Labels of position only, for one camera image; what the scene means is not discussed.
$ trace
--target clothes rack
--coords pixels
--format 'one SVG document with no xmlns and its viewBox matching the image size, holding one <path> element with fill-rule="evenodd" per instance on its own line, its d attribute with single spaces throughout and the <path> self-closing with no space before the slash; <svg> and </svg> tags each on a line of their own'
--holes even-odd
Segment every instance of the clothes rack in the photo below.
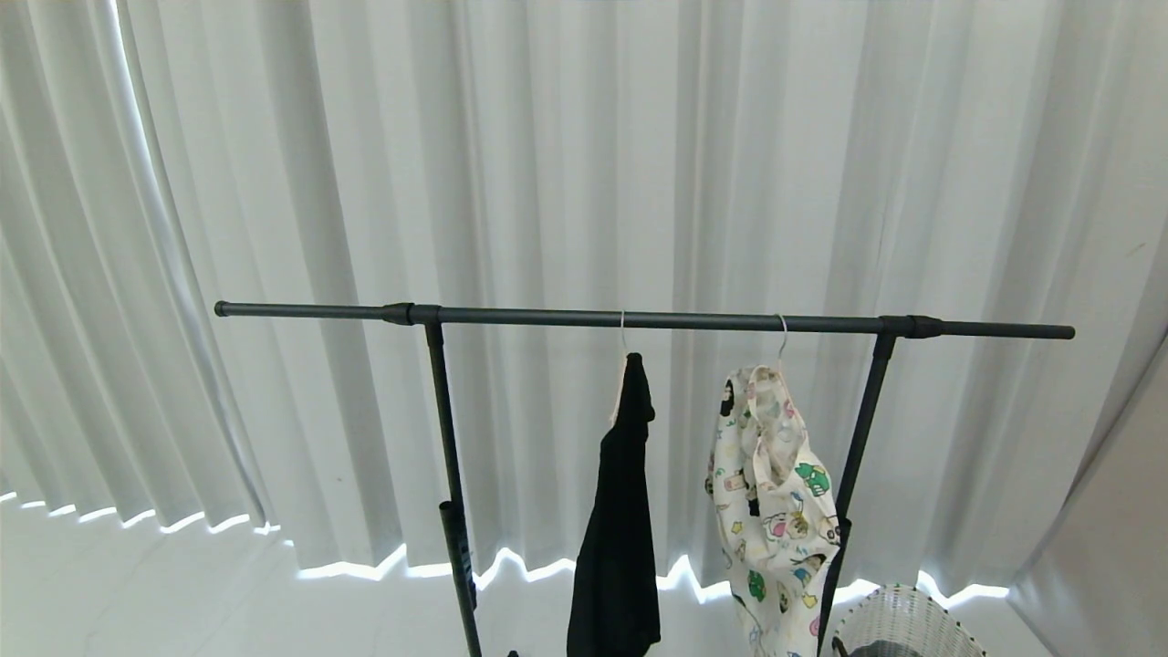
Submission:
<svg viewBox="0 0 1168 657">
<path fill-rule="evenodd" d="M 434 394 L 438 403 L 438 427 L 443 456 L 446 462 L 446 479 L 450 484 L 450 500 L 439 505 L 446 548 L 453 570 L 454 593 L 463 617 L 467 652 L 471 657 L 482 657 L 482 646 L 474 621 L 477 595 L 472 579 L 471 554 L 466 531 L 466 507 L 463 502 L 463 483 L 458 466 L 458 444 L 454 438 L 454 419 L 451 410 L 450 385 L 446 374 L 446 355 L 443 340 L 443 324 L 494 324 L 528 326 L 604 326 L 628 328 L 683 328 L 710 331 L 790 331 L 795 333 L 858 333 L 876 336 L 872 361 L 851 443 L 839 480 L 835 498 L 836 518 L 840 525 L 840 551 L 828 568 L 823 586 L 820 618 L 820 650 L 827 635 L 832 601 L 840 580 L 844 549 L 850 534 L 848 507 L 855 490 L 860 463 L 868 444 L 876 403 L 884 385 L 884 373 L 892 358 L 892 347 L 898 338 L 923 339 L 939 336 L 980 336 L 993 338 L 1028 338 L 1070 340 L 1075 328 L 1047 324 L 1002 324 L 995 321 L 946 321 L 933 317 L 906 314 L 881 317 L 814 317 L 778 314 L 718 314 L 691 312 L 620 312 L 588 310 L 531 310 L 488 307 L 445 307 L 433 304 L 396 303 L 382 306 L 359 305 L 292 305 L 248 304 L 218 302 L 215 314 L 220 317 L 304 317 L 317 319 L 374 319 L 425 327 L 426 345 L 430 351 L 430 367 L 433 375 Z M 509 657 L 517 657 L 513 650 Z"/>
</svg>

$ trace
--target curtain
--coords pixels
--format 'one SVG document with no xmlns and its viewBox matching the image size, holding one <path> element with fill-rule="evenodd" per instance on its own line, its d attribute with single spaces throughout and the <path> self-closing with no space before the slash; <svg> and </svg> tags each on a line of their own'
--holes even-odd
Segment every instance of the curtain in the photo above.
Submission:
<svg viewBox="0 0 1168 657">
<path fill-rule="evenodd" d="M 22 498 L 248 513 L 304 567 L 403 542 L 445 560 L 420 331 L 211 320 L 220 298 L 1073 324 L 1071 343 L 903 340 L 861 469 L 844 581 L 1008 583 L 1146 365 L 1128 343 L 1163 330 L 1159 5 L 2 12 L 20 175 L 0 390 L 21 436 L 2 468 Z M 573 556 L 619 332 L 446 337 L 477 567 Z M 626 340 L 658 412 L 659 568 L 688 555 L 711 583 L 723 378 L 781 337 Z M 784 353 L 836 476 L 870 348 L 792 334 Z"/>
</svg>

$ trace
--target white marble floor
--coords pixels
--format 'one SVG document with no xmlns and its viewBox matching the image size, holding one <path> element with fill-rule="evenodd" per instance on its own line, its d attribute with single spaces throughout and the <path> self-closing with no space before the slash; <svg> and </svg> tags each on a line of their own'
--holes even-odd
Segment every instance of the white marble floor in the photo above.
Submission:
<svg viewBox="0 0 1168 657">
<path fill-rule="evenodd" d="M 563 655 L 570 573 L 526 582 L 505 562 L 479 600 L 487 655 Z M 745 653 L 729 599 L 698 604 L 682 585 L 660 601 L 652 655 Z M 995 657 L 1049 657 L 1003 600 L 952 611 Z M 4 657 L 465 655 L 446 576 L 411 578 L 398 563 L 376 582 L 305 580 L 279 533 L 78 524 L 19 500 L 0 506 L 0 623 Z"/>
</svg>

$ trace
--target hanging clothes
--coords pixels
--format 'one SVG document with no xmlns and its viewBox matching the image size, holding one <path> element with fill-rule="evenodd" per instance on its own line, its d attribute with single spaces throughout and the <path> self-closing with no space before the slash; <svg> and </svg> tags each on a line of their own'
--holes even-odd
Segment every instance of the hanging clothes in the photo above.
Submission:
<svg viewBox="0 0 1168 657">
<path fill-rule="evenodd" d="M 653 421 L 641 354 L 626 358 L 596 502 L 576 560 L 568 657 L 632 657 L 661 641 L 645 443 Z"/>
<path fill-rule="evenodd" d="M 839 527 L 832 480 L 778 369 L 730 374 L 705 490 L 750 653 L 814 657 Z"/>
</svg>

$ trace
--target white wicker basket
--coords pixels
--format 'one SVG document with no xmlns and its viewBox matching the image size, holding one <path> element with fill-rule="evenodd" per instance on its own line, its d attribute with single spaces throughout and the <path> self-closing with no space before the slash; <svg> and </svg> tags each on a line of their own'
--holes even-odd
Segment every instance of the white wicker basket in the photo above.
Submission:
<svg viewBox="0 0 1168 657">
<path fill-rule="evenodd" d="M 986 655 L 981 644 L 932 597 L 902 586 L 872 592 L 843 617 L 835 630 L 835 638 L 839 641 L 832 642 L 832 657 L 848 657 L 857 651 L 863 657 Z M 875 642 L 882 643 L 861 650 Z"/>
</svg>

